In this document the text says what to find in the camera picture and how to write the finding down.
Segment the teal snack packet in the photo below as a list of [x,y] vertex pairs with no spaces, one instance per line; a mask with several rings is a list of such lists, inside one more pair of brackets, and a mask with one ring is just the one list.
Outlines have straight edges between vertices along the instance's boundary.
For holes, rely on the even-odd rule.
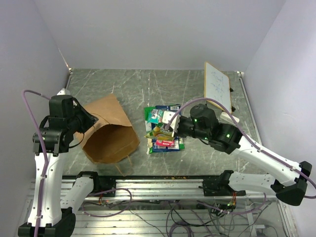
[[161,109],[153,109],[149,112],[147,122],[158,124],[162,122],[164,111]]

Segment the green cassava chips bag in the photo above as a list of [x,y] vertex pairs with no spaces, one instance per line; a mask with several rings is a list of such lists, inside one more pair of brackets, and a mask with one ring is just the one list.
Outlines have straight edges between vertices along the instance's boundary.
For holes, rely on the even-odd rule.
[[156,124],[154,123],[149,123],[147,122],[147,117],[148,117],[148,114],[151,110],[155,109],[155,106],[154,107],[145,107],[144,108],[144,115],[145,115],[145,127],[146,127],[146,132],[150,132]]

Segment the yellow green snack packet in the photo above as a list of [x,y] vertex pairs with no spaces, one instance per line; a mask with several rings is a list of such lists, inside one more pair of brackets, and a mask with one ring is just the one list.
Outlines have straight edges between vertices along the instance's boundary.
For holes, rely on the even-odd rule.
[[173,132],[165,129],[164,123],[158,123],[155,127],[145,135],[148,139],[172,141],[174,140]]

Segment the brown paper bag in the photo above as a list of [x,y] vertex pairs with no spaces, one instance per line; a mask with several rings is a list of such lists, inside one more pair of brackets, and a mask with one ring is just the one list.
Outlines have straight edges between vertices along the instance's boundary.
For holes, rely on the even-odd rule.
[[130,155],[140,144],[129,118],[114,94],[85,107],[98,121],[84,133],[75,133],[87,158],[94,164],[111,164],[120,175],[133,172]]

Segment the red snack packet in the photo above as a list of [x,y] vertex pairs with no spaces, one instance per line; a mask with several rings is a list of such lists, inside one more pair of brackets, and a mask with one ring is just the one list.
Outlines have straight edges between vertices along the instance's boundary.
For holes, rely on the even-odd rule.
[[174,147],[174,141],[156,140],[155,144],[160,147]]

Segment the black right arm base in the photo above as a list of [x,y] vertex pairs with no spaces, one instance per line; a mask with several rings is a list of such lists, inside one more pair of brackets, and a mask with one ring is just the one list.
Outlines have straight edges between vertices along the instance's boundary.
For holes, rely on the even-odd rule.
[[204,179],[198,188],[202,189],[205,197],[233,196],[233,194],[239,197],[246,195],[246,191],[235,191],[228,184],[222,185],[216,179]]

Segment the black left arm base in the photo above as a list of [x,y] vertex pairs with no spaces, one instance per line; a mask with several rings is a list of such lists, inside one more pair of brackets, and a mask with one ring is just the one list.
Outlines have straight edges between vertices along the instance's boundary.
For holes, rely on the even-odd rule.
[[93,194],[97,194],[98,196],[102,195],[104,197],[114,197],[115,191],[110,191],[108,193],[101,193],[104,191],[112,190],[116,188],[116,180],[112,176],[97,176],[93,179],[93,190],[88,195],[92,197]]

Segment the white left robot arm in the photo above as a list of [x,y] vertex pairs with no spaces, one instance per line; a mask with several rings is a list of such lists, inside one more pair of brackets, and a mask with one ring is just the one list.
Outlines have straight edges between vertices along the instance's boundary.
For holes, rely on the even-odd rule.
[[66,196],[61,198],[65,154],[72,148],[74,134],[85,134],[97,121],[98,118],[71,95],[58,94],[49,99],[49,114],[40,124],[34,124],[35,192],[31,213],[27,222],[18,228],[18,236],[72,235],[76,212],[88,195],[100,192],[101,184],[97,172],[82,171]]

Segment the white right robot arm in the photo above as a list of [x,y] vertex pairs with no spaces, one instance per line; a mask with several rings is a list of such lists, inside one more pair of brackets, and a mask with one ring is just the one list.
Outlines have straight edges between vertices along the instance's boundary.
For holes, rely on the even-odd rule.
[[270,151],[236,126],[219,122],[215,112],[205,104],[193,106],[190,117],[177,116],[176,121],[177,135],[203,140],[215,150],[242,157],[265,171],[265,174],[243,174],[225,170],[217,184],[221,194],[254,191],[274,195],[292,206],[301,204],[312,170],[310,163],[298,163]]

